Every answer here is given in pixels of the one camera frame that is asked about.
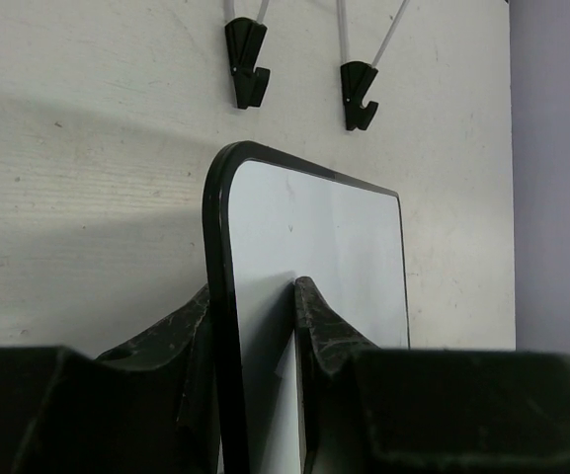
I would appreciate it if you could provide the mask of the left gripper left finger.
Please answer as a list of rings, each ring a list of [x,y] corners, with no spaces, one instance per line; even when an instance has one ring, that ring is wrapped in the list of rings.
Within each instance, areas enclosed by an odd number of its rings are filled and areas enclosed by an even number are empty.
[[[0,347],[0,473],[213,473],[209,292],[90,358]]]

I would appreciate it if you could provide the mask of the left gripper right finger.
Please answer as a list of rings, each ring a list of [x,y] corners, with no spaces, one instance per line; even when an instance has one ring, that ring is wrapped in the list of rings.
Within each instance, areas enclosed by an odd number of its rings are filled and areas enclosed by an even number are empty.
[[[570,355],[383,349],[294,284],[306,473],[570,473]]]

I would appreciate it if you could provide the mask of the white whiteboard black frame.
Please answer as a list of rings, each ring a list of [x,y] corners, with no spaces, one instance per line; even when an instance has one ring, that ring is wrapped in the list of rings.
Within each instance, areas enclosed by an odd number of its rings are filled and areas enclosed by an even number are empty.
[[[410,345],[396,192],[242,141],[214,158],[203,198],[224,470],[299,473],[302,411],[294,284],[383,348]]]

